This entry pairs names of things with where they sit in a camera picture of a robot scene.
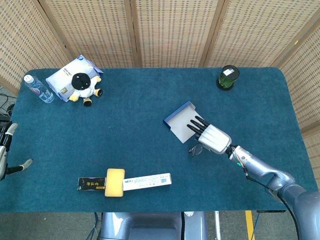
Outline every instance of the plush doll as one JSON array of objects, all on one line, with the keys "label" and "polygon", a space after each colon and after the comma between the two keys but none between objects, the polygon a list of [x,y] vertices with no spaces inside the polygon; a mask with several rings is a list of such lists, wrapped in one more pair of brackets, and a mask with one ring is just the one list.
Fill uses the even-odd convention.
[{"label": "plush doll", "polygon": [[94,94],[97,97],[102,95],[102,90],[100,88],[95,89],[95,85],[101,82],[99,76],[95,76],[90,79],[90,77],[85,73],[76,73],[72,77],[71,85],[74,88],[73,94],[69,97],[69,100],[76,102],[79,97],[83,98],[83,104],[86,107],[91,106],[92,100],[90,97]]}]

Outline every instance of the green cup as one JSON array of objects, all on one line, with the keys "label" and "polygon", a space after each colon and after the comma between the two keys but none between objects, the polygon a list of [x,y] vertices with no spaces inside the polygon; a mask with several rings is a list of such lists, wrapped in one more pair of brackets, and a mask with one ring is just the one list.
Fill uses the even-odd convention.
[{"label": "green cup", "polygon": [[232,89],[238,77],[238,68],[233,65],[224,66],[219,78],[216,80],[216,85],[219,89],[228,91]]}]

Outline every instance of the blue tablecloth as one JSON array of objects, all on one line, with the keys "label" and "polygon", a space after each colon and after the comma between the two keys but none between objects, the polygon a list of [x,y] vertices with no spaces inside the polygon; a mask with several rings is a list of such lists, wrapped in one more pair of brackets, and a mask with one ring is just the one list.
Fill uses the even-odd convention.
[{"label": "blue tablecloth", "polygon": [[[221,68],[103,69],[103,96],[52,103],[21,86],[12,120],[19,124],[8,155],[10,166],[33,158],[23,172],[0,182],[0,212],[133,212],[275,210],[284,206],[247,181],[227,156],[182,144],[163,119],[190,100],[208,122],[261,160],[291,173],[316,190],[284,75],[277,68],[239,68],[230,91],[216,87]],[[45,82],[56,69],[29,74]],[[77,191],[78,177],[125,177],[171,173],[172,185],[127,191]]]}]

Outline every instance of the water bottle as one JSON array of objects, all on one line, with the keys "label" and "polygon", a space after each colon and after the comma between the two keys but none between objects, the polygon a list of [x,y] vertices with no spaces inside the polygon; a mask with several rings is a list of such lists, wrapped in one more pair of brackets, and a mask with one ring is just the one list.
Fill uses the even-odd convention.
[{"label": "water bottle", "polygon": [[23,80],[25,85],[45,103],[51,103],[55,99],[54,94],[36,76],[25,75]]}]

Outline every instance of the yellow sponge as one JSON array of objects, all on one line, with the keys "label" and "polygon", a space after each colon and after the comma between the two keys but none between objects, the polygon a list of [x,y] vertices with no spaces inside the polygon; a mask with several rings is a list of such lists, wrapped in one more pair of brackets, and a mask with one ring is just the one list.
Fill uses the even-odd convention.
[{"label": "yellow sponge", "polygon": [[106,197],[122,197],[124,195],[123,179],[125,179],[124,169],[109,168],[106,172],[104,195]]}]

